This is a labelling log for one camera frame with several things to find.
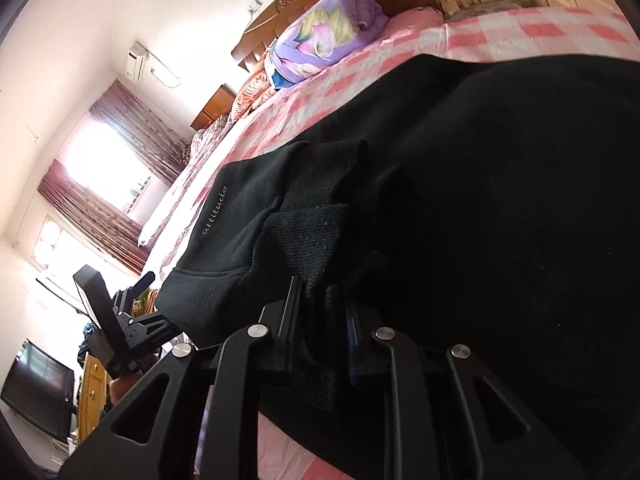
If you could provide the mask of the yellow wooden cabinet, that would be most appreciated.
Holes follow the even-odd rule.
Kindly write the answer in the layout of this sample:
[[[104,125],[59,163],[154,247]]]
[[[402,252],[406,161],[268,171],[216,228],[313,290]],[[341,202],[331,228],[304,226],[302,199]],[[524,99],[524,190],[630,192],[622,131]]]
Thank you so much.
[[[102,363],[92,356],[86,355],[84,372],[79,387],[78,401],[78,442],[84,442],[96,426],[107,399],[108,376]]]

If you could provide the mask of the wooden nightstand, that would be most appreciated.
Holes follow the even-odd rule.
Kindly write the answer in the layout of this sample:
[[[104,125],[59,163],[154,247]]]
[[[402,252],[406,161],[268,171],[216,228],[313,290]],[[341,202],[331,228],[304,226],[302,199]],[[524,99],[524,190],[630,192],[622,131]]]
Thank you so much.
[[[207,101],[198,116],[193,119],[191,128],[194,131],[207,128],[218,117],[227,115],[234,99],[235,93],[226,84],[222,84]]]

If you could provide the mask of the black television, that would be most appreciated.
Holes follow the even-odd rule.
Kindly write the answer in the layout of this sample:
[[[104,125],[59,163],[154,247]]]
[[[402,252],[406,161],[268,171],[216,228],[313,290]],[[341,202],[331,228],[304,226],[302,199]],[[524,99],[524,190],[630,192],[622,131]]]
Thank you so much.
[[[29,339],[6,375],[1,400],[32,425],[65,442],[74,408],[74,371]]]

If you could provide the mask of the pink checkered bed sheet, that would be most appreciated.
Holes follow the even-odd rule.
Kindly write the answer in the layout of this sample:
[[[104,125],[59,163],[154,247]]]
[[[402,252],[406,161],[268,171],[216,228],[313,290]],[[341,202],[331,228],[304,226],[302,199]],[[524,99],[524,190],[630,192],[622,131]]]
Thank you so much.
[[[585,10],[533,8],[503,11],[454,24],[421,30],[405,29],[390,36],[382,34],[370,46],[347,55],[319,75],[278,92],[254,114],[243,117],[229,130],[200,170],[198,180],[184,192],[175,219],[158,241],[151,264],[160,271],[160,289],[186,252],[195,222],[223,166],[280,148],[355,99],[371,84],[421,54],[476,64],[587,55],[618,58],[639,66],[639,43],[630,26],[619,15]],[[306,299],[305,290],[304,282],[292,367],[286,372],[265,370],[260,373],[260,402],[264,395],[262,381],[266,376],[291,374],[296,369],[299,312]],[[299,444],[262,414],[262,410],[258,415],[258,428],[259,478],[354,478]],[[550,438],[550,476],[547,479],[588,479],[574,457],[547,430],[544,431]]]

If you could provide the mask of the cluttered bedside table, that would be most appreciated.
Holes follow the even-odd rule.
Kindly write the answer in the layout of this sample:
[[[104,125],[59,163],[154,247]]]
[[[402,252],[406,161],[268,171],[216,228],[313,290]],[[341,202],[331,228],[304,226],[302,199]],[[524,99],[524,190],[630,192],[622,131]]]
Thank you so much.
[[[440,7],[446,22],[456,22],[485,14],[526,9],[530,3],[524,0],[444,0]]]

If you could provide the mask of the black pants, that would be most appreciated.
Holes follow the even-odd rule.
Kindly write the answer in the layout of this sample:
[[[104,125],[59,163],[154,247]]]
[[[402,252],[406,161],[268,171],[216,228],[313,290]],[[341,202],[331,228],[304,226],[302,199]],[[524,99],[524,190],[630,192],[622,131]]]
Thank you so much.
[[[260,409],[341,471],[356,309],[460,316],[586,478],[637,478],[638,64],[418,55],[223,166],[156,304],[207,347],[292,278],[296,369],[264,378]]]

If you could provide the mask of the pink pillow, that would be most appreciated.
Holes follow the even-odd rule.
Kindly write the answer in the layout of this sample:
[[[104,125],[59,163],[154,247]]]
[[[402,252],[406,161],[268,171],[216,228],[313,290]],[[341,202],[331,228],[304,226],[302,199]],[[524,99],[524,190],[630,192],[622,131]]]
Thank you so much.
[[[442,12],[431,6],[418,6],[401,12],[388,21],[384,28],[384,35],[390,36],[405,29],[426,29],[442,26],[445,23]]]

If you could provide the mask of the dark red lower curtain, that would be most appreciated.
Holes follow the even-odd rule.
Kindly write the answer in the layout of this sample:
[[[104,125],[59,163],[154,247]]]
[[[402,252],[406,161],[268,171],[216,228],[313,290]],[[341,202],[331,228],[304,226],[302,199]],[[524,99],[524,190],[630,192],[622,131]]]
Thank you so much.
[[[149,251],[138,245],[142,226],[73,180],[58,160],[51,162],[38,193],[93,246],[129,271],[143,271]]]

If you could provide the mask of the orange patterned pillow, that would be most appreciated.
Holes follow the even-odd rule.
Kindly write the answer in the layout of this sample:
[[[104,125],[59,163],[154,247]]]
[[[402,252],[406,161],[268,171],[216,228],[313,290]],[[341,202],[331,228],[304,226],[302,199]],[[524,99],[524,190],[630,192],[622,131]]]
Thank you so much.
[[[234,98],[229,119],[237,122],[243,116],[253,113],[276,93],[277,90],[273,87],[265,69],[254,70]]]

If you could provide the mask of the dark red upper curtain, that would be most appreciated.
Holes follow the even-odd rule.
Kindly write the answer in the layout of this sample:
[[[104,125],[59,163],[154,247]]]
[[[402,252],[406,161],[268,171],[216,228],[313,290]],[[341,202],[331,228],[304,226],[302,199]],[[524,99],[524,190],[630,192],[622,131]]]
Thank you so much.
[[[188,144],[119,80],[90,106],[89,113],[113,128],[166,185],[172,185],[183,172]]]

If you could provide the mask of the purple floral pillow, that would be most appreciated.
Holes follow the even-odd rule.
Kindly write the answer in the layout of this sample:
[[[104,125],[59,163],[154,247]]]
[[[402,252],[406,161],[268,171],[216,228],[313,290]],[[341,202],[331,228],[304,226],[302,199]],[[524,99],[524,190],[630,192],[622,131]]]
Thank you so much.
[[[388,23],[375,0],[320,0],[268,47],[265,71],[273,88],[299,84],[381,35]]]

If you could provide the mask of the white air conditioner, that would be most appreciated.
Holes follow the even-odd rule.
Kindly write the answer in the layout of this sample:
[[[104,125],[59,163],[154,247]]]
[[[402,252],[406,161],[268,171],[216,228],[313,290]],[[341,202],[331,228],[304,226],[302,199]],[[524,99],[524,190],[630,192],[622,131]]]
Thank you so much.
[[[142,44],[136,42],[127,53],[126,77],[132,82],[141,79],[144,72],[145,62],[148,59],[149,51]]]

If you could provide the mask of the dark red curtain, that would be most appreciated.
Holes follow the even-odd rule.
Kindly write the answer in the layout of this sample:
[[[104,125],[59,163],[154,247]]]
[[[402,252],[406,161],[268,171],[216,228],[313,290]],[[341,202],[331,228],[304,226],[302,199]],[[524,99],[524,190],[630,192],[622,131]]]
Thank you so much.
[[[142,226],[73,180],[58,160],[51,162],[38,193],[93,246],[129,271],[143,271],[149,251],[138,245]]]
[[[172,185],[183,172],[188,144],[119,80],[90,106],[89,113],[113,128],[166,185]]]

